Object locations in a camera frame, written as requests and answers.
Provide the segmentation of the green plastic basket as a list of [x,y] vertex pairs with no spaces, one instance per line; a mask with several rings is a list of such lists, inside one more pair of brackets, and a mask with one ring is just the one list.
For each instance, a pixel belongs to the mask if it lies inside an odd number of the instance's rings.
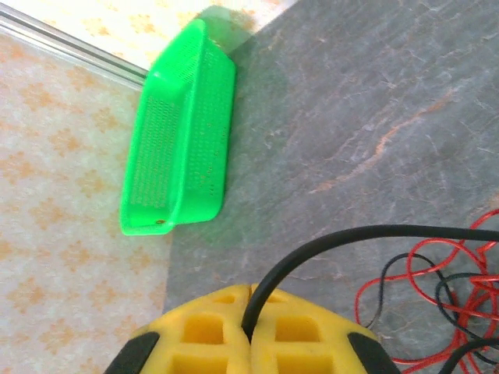
[[214,219],[225,193],[235,63],[194,19],[145,79],[119,209],[124,235]]

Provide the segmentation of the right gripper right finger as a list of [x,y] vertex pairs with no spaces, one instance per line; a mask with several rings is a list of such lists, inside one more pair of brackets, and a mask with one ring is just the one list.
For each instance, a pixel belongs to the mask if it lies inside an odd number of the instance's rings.
[[402,374],[372,331],[281,290],[261,310],[250,364],[252,374]]

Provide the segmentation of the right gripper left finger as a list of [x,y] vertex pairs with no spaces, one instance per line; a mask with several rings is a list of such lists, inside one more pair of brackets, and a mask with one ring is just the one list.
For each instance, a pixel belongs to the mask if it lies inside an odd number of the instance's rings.
[[193,299],[133,332],[104,374],[250,374],[249,285]]

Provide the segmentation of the aluminium frame post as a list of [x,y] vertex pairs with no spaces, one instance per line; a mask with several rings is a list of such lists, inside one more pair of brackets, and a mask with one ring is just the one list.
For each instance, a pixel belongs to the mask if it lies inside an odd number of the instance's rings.
[[81,64],[127,86],[141,88],[147,70],[0,3],[0,31]]

